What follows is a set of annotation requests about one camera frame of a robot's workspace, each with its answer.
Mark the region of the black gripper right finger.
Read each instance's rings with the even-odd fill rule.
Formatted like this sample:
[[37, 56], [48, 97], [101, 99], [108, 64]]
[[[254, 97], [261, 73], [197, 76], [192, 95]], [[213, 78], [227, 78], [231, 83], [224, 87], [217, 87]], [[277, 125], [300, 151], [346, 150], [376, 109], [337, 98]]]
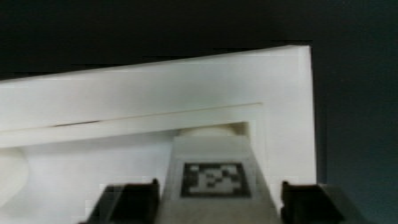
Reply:
[[341, 189], [330, 185], [282, 182], [280, 200], [284, 224], [371, 224]]

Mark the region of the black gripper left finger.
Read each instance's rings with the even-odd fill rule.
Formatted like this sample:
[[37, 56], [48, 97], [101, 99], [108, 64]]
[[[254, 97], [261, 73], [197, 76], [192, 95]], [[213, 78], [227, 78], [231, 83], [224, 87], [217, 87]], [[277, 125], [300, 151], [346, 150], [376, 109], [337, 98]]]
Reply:
[[154, 224], [160, 183], [108, 185], [89, 215], [78, 224]]

